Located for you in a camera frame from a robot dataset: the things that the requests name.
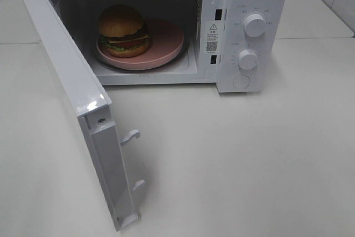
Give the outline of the pink round plate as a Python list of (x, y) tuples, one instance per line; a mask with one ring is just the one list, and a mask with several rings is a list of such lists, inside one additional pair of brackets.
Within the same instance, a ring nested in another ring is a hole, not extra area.
[(123, 70), (148, 70), (173, 60), (182, 50), (184, 33), (175, 24), (162, 19), (146, 19), (146, 35), (135, 40), (96, 41), (98, 57), (105, 63)]

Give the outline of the round white door button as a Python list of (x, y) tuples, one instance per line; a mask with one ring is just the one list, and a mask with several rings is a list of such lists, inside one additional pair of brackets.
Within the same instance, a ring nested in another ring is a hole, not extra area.
[(250, 85), (250, 78), (246, 75), (240, 75), (234, 79), (233, 85), (238, 91), (244, 91)]

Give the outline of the burger with sesame-free bun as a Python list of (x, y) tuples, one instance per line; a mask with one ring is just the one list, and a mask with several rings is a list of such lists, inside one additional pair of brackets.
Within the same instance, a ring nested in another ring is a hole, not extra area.
[(150, 36), (141, 14), (117, 4), (103, 10), (98, 19), (98, 46), (113, 57), (130, 58), (150, 48)]

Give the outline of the white microwave door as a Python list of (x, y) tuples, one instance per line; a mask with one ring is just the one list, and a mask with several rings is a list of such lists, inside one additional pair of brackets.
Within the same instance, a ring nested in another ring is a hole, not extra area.
[(77, 117), (110, 215), (117, 231), (138, 220), (121, 148), (140, 132), (131, 130), (119, 139), (111, 114), (112, 103), (81, 51), (73, 41), (50, 0), (23, 0), (50, 68)]

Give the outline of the glass microwave turntable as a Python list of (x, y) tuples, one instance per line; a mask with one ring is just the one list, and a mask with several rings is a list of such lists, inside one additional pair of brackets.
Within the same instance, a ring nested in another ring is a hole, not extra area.
[(131, 58), (115, 58), (96, 47), (88, 63), (98, 75), (196, 71), (194, 56), (189, 55), (189, 41), (187, 40), (184, 40), (176, 50), (173, 50), (173, 46), (165, 41), (156, 41), (145, 53)]

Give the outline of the lower white control knob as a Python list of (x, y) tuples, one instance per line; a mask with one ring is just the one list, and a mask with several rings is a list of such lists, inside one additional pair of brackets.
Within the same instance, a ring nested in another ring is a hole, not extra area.
[(252, 49), (245, 49), (237, 56), (238, 65), (243, 70), (251, 70), (257, 66), (258, 54)]

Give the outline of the white control knob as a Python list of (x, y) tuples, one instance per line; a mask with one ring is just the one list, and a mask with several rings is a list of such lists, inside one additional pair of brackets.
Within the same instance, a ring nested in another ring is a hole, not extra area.
[(243, 70), (251, 70), (257, 66), (258, 54), (252, 49), (245, 49), (237, 56), (238, 65)]
[(259, 11), (250, 12), (242, 19), (244, 32), (248, 37), (259, 37), (266, 29), (267, 18)]

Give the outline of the white microwave oven body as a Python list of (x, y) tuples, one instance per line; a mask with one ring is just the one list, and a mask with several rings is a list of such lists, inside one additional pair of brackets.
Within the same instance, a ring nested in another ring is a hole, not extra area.
[[(88, 63), (98, 38), (97, 20), (111, 5), (134, 7), (146, 19), (162, 19), (182, 29), (194, 56), (196, 71), (190, 73), (143, 73), (98, 75), (103, 85), (148, 85), (213, 83), (220, 93), (261, 90), (265, 67), (270, 58), (285, 0), (50, 0), (73, 41)], [(262, 12), (267, 18), (265, 32), (248, 37), (242, 19), (250, 12)], [(257, 66), (239, 67), (237, 56), (245, 49), (258, 54)], [(240, 75), (250, 85), (238, 91), (233, 81)]]

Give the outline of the upper white control knob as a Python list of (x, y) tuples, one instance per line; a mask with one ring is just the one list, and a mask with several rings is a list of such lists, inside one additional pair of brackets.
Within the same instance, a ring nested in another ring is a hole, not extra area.
[(259, 11), (250, 12), (242, 19), (244, 32), (248, 37), (259, 37), (266, 29), (267, 18)]

